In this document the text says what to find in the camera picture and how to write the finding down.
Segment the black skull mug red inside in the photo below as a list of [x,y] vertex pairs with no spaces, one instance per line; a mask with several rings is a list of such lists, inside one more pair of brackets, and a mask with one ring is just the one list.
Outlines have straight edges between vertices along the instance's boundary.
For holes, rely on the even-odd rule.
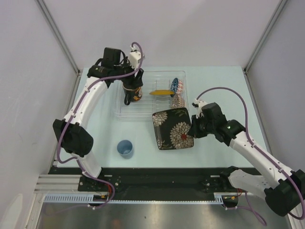
[[137,102],[141,100],[142,98],[142,87],[137,88],[131,88],[127,86],[126,84],[123,84],[123,90],[124,90],[124,104],[129,105],[131,102]]

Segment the yellow round plate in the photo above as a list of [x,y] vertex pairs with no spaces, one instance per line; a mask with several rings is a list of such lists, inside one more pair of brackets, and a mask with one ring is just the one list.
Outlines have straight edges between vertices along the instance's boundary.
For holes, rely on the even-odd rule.
[[175,95],[174,91],[171,90],[155,90],[149,93],[150,95]]

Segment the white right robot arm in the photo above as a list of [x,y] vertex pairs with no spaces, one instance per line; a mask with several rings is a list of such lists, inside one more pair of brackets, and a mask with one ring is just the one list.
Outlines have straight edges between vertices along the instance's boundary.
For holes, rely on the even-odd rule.
[[260,146],[246,128],[236,120],[227,120],[217,103],[195,100],[196,114],[191,117],[189,135],[215,138],[241,154],[260,173],[248,174],[231,166],[220,179],[224,191],[240,188],[266,201],[269,208],[279,216],[286,216],[298,205],[305,204],[305,173],[293,171]]

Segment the brown lattice pattern bowl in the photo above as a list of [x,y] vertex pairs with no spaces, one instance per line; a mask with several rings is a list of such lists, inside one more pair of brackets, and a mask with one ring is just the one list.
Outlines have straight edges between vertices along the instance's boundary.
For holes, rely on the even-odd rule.
[[175,94],[172,99],[171,108],[183,108],[185,107],[185,100],[179,95]]

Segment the blue triangle pattern bowl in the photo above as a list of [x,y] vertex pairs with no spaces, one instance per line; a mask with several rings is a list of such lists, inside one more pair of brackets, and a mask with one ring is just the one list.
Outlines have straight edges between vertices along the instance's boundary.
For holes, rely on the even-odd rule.
[[184,92],[183,81],[178,78],[174,78],[171,83],[170,90],[175,94],[182,94]]

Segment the black yellow square plate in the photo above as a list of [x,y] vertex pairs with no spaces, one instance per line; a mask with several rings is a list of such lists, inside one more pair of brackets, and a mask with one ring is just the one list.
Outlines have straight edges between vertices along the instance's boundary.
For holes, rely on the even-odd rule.
[[187,108],[174,108],[153,113],[152,123],[159,150],[187,149],[194,146],[188,135],[191,120]]

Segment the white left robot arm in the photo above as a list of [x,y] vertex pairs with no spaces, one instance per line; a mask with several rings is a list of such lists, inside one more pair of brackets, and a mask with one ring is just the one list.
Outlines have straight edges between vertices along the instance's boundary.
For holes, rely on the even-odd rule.
[[105,48],[103,57],[89,68],[85,86],[69,112],[52,127],[57,139],[56,158],[61,164],[76,160],[82,173],[90,177],[89,186],[99,191],[105,186],[101,166],[92,152],[93,137],[87,132],[89,119],[110,85],[120,80],[129,89],[142,86],[145,56],[139,43],[131,44],[129,55],[120,49]]

